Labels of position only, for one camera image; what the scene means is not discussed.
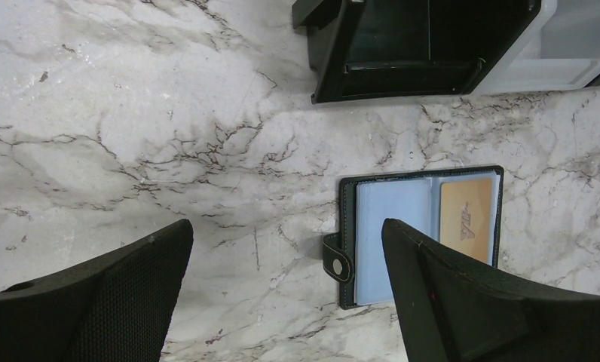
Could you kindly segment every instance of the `black plastic bin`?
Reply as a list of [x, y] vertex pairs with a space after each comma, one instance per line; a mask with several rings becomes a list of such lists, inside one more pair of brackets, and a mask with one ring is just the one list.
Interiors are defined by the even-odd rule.
[[540, 0], [298, 0], [319, 74], [313, 103], [470, 93]]

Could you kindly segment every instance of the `card logo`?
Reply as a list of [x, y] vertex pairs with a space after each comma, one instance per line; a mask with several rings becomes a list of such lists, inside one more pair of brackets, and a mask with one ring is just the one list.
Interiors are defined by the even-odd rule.
[[462, 209], [462, 229], [460, 229], [460, 240], [475, 239], [476, 234], [469, 229], [471, 227], [471, 214], [469, 213], [469, 203], [467, 202]]

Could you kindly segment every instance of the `white marble table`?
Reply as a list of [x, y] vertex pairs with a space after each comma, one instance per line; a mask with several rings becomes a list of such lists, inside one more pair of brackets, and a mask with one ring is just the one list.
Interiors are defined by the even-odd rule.
[[501, 268], [600, 294], [600, 89], [312, 106], [291, 4], [0, 1], [0, 290], [187, 218], [164, 361], [405, 360], [320, 265], [337, 180], [501, 164]]

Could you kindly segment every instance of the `leather snap closure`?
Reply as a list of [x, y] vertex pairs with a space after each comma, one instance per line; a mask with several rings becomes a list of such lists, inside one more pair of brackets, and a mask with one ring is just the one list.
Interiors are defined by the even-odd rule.
[[342, 262], [340, 262], [340, 260], [338, 259], [333, 259], [333, 272], [336, 275], [340, 275], [342, 274]]

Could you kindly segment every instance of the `card holder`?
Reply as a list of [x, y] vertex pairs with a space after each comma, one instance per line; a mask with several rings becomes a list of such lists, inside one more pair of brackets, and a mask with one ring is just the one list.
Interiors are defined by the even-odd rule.
[[[449, 218], [448, 210], [453, 209], [458, 221], [455, 222], [456, 218], [452, 218], [452, 225], [445, 226], [443, 231], [447, 234], [450, 232], [450, 235], [470, 233], [469, 237], [475, 237], [473, 231], [464, 228], [464, 221], [459, 219], [470, 217], [471, 214], [459, 213], [458, 208], [462, 206], [458, 206], [458, 202], [461, 202], [459, 196], [468, 195], [476, 189], [475, 183], [463, 185], [463, 182], [482, 180], [485, 183], [485, 179], [488, 178], [491, 178], [490, 185], [493, 190], [490, 207], [486, 206], [487, 201], [482, 205], [483, 209], [488, 208], [488, 212], [487, 210], [475, 211], [475, 207], [471, 209], [474, 216], [476, 212], [489, 215], [488, 225], [482, 225], [483, 228], [487, 228], [489, 235], [488, 255], [482, 253], [481, 256], [476, 254], [474, 257], [497, 268], [504, 185], [502, 167], [426, 170], [342, 179], [338, 195], [340, 232], [323, 238], [323, 268], [339, 284], [340, 307], [356, 308], [393, 298], [386, 274], [379, 231], [384, 218], [400, 219], [401, 216], [403, 221], [432, 239], [439, 241], [442, 236], [448, 240], [449, 236], [441, 235], [439, 232], [442, 224], [448, 224], [445, 221]], [[452, 187], [444, 186], [451, 183], [457, 184]], [[447, 211], [441, 210], [441, 203], [445, 204]], [[369, 208], [360, 209], [361, 204]], [[375, 229], [378, 229], [377, 240], [373, 236], [376, 234]]]

